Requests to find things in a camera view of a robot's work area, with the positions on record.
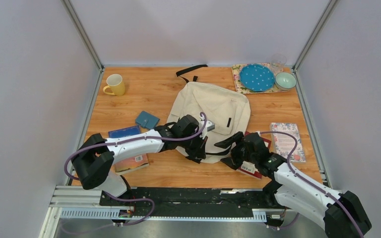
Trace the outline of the floral cover notebook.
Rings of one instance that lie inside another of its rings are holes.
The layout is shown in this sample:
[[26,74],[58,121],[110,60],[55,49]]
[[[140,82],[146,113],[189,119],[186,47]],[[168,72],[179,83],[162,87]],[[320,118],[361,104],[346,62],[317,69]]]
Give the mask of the floral cover notebook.
[[[297,140],[297,147],[292,153],[290,161],[299,163],[306,162],[305,152],[302,146],[298,125],[296,123],[272,122],[270,124],[270,130],[275,132],[284,132],[295,137]],[[281,133],[273,133],[271,138],[273,140],[273,152],[287,158],[288,154],[295,145],[295,140],[292,137]]]

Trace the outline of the aluminium frame post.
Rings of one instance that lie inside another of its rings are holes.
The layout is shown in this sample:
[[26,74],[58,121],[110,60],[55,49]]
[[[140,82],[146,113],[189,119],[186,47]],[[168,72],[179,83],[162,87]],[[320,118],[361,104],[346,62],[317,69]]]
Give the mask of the aluminium frame post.
[[305,43],[301,53],[299,54],[296,62],[294,63],[292,70],[294,72],[297,72],[299,68],[301,67],[303,61],[305,60],[307,54],[309,53],[310,48],[313,46],[316,38],[319,36],[320,32],[322,31],[323,27],[325,26],[326,22],[330,18],[332,12],[334,11],[334,8],[339,3],[339,0],[329,0],[323,13],[319,17],[319,20],[317,21],[312,33],[310,34],[307,42]]
[[97,66],[100,72],[103,71],[104,66],[98,56],[97,51],[95,50],[80,18],[77,14],[73,3],[70,0],[61,0],[61,3],[64,5],[65,10],[67,11],[68,16],[72,20],[77,32],[79,33],[86,49],[88,50],[90,56],[92,57],[94,64]]

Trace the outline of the light green bowl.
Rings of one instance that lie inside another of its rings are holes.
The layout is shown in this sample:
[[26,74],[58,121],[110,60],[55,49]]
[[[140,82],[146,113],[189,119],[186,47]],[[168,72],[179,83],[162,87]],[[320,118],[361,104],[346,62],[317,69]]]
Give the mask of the light green bowl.
[[282,91],[289,91],[296,87],[297,80],[291,73],[280,72],[275,76],[275,85]]

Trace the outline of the right aluminium frame post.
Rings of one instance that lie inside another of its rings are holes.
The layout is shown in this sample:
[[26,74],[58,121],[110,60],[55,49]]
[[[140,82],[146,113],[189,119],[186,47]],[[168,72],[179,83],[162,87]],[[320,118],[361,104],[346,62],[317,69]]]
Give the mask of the right aluminium frame post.
[[299,54],[296,62],[294,63],[292,70],[294,72],[297,72],[299,68],[301,67],[303,61],[305,60],[307,54],[309,53],[310,48],[313,46],[316,38],[319,36],[320,32],[322,31],[323,27],[325,26],[326,22],[330,18],[332,12],[334,11],[334,8],[339,3],[339,0],[329,0],[323,13],[319,17],[319,20],[317,21],[312,33],[310,34],[307,42],[305,43],[301,53]]

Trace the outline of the clear glass cup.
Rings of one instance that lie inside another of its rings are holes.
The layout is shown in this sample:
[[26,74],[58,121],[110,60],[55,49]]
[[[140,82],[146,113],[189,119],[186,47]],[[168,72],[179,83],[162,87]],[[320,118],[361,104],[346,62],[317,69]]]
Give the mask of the clear glass cup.
[[282,54],[274,54],[270,60],[270,67],[274,74],[278,74],[283,71],[283,68],[287,62],[287,58]]

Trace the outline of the beige canvas backpack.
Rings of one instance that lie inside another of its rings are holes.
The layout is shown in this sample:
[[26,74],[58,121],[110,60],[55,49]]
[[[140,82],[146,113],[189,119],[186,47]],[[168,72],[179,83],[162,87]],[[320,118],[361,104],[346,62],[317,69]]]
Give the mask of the beige canvas backpack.
[[249,100],[241,93],[214,84],[197,82],[197,76],[191,81],[185,77],[182,79],[186,85],[178,93],[167,122],[177,122],[185,115],[198,119],[200,112],[204,112],[215,128],[207,133],[206,158],[201,161],[217,163],[229,152],[214,144],[237,132],[246,131],[251,116]]

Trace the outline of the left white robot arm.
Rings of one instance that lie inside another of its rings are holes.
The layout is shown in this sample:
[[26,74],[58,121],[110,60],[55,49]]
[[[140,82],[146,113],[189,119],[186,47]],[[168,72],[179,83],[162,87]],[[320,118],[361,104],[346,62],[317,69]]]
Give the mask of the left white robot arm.
[[113,164],[139,155],[160,153],[181,147],[187,158],[199,161],[205,158],[208,132],[215,124],[200,113],[196,119],[191,115],[177,122],[159,125],[145,133],[121,138],[103,138],[97,133],[91,136],[67,159],[72,163],[85,190],[98,188],[112,197],[117,204],[125,206],[132,198],[127,183],[120,175],[111,171]]

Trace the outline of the teal wallet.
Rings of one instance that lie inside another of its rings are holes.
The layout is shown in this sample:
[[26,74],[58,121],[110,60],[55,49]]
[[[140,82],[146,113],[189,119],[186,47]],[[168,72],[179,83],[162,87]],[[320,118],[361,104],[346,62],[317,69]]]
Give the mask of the teal wallet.
[[135,123],[145,129],[154,129],[160,119],[146,111],[141,111],[136,117]]

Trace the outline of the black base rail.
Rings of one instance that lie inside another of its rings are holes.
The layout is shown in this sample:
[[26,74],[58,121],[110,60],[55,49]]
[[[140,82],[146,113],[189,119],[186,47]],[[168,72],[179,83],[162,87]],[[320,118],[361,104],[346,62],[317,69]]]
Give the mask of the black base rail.
[[248,218],[253,209],[284,210],[262,189],[135,187],[123,194],[121,201],[102,192],[99,204],[131,207],[138,217],[148,214],[152,207],[142,198],[154,201],[154,217]]

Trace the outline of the left aluminium frame post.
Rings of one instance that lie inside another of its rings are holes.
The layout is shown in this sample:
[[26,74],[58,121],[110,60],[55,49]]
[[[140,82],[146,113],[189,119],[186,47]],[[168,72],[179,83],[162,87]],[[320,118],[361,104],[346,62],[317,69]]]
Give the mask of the left aluminium frame post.
[[64,5],[65,10],[67,11],[68,16],[72,20],[77,32],[79,33],[86,49],[88,50],[90,56],[92,57],[94,64],[97,66],[100,72],[103,71],[104,66],[98,56],[97,51],[95,50],[80,18],[77,14],[73,3],[70,0],[61,0],[61,3]]

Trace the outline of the yellow mug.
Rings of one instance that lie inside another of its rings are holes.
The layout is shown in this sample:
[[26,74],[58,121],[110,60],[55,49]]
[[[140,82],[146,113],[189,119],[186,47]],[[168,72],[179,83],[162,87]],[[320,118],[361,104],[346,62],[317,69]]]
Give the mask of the yellow mug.
[[123,77],[120,74],[112,74],[106,79],[107,85],[103,92],[107,95],[122,96],[126,92]]

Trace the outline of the blue dotted plate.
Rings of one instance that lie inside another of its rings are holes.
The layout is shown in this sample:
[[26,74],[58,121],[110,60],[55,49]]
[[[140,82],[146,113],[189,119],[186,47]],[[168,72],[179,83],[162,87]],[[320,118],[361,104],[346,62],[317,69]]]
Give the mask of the blue dotted plate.
[[273,72],[261,64],[248,64],[239,73],[244,87],[254,92],[265,92],[274,86]]

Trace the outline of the blue sunset cover book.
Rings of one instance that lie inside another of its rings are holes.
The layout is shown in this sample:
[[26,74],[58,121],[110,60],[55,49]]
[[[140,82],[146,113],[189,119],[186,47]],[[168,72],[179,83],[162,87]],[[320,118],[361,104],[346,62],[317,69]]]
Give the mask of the blue sunset cover book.
[[128,137],[133,135],[141,134],[140,127],[138,125],[112,130],[108,132],[108,136],[110,138],[122,138],[122,137]]

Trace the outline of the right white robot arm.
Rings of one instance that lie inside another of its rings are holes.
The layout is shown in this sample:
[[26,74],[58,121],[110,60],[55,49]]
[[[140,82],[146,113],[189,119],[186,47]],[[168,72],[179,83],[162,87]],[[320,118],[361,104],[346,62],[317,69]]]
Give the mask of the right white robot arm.
[[329,238],[362,238],[372,228],[356,194],[341,193],[308,177],[283,156],[270,152],[259,134],[238,132],[215,146],[230,149],[229,167],[250,162],[271,179],[264,187],[266,206],[296,211],[320,226]]

